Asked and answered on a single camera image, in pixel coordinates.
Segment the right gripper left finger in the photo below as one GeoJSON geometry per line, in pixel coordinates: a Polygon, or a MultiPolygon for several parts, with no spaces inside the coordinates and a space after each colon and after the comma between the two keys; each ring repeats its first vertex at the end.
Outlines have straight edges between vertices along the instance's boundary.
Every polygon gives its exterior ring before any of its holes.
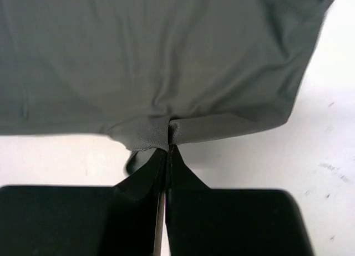
{"type": "Polygon", "coordinates": [[[111,187],[1,188],[2,255],[157,255],[166,152],[111,187]]]}

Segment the dark grey t-shirt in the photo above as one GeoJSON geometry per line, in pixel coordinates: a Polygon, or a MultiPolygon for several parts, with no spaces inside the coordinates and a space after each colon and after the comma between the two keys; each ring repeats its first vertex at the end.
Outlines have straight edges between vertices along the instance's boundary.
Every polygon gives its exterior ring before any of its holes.
{"type": "Polygon", "coordinates": [[[1,134],[130,151],[273,129],[334,0],[1,0],[1,134]]]}

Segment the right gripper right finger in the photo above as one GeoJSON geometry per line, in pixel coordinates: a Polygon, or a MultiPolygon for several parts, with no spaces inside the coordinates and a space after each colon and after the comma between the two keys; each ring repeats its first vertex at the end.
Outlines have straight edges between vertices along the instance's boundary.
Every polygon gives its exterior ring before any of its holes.
{"type": "Polygon", "coordinates": [[[171,149],[166,227],[172,255],[312,255],[300,209],[279,189],[212,189],[171,149]]]}

